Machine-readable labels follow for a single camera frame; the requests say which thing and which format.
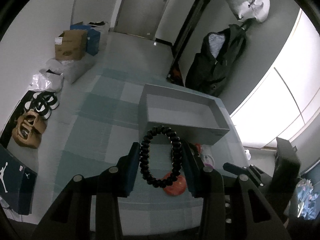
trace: tan shoe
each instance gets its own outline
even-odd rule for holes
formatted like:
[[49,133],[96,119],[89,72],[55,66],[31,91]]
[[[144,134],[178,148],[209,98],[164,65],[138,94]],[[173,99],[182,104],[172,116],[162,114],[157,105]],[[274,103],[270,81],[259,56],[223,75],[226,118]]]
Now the tan shoe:
[[44,133],[45,129],[47,128],[47,125],[42,117],[32,110],[18,118],[18,124],[23,122],[37,130],[39,133]]
[[12,137],[19,146],[33,149],[37,149],[41,142],[41,134],[24,122],[18,122],[17,127],[12,130]]

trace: black and white sneaker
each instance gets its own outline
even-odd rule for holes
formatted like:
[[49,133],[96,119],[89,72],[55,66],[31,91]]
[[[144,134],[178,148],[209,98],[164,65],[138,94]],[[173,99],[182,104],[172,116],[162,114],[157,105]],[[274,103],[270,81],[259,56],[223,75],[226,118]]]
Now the black and white sneaker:
[[44,101],[46,101],[47,105],[52,109],[56,109],[59,106],[59,101],[54,92],[37,92],[33,94],[33,98],[37,99],[38,97],[41,97]]
[[41,98],[33,98],[31,101],[28,101],[24,105],[24,110],[28,112],[29,110],[34,110],[38,113],[44,120],[47,120],[51,115],[51,108],[48,106],[47,102]]

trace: black jacket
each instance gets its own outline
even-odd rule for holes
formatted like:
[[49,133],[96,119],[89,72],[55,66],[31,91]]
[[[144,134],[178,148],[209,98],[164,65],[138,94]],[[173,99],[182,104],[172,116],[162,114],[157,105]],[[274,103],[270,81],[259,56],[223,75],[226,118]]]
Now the black jacket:
[[207,34],[202,43],[201,52],[197,53],[189,69],[185,86],[211,96],[219,96],[224,89],[232,65],[242,54],[246,34],[239,25],[231,24],[223,33],[226,40],[215,58],[210,52],[209,36]]

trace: window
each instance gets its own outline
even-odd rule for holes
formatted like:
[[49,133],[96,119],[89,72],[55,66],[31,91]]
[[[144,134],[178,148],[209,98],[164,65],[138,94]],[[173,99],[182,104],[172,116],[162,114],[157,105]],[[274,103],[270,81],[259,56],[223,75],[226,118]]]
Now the window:
[[292,141],[318,115],[319,51],[319,34],[300,9],[294,28],[271,68],[231,114],[244,146],[276,147],[276,137]]

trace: checkered tablecloth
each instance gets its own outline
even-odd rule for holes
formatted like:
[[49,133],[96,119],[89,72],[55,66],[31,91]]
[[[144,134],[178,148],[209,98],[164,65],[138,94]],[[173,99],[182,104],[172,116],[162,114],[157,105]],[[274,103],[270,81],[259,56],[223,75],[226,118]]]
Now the checkered tablecloth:
[[[138,141],[138,104],[146,83],[197,93],[143,71],[130,73],[101,68],[87,89],[62,151],[53,199],[74,175],[98,175],[128,154],[132,143]],[[216,100],[231,126],[230,132],[211,147],[216,169],[224,172],[222,165],[225,162],[244,166],[247,161],[228,112],[222,102]],[[170,171],[170,145],[152,145],[150,169],[157,178]],[[118,201],[125,235],[184,230],[200,223],[202,199],[194,199],[188,191],[177,197],[168,196],[162,189],[148,185],[140,172],[130,196]],[[92,201],[92,230],[95,229],[94,216],[95,198]]]

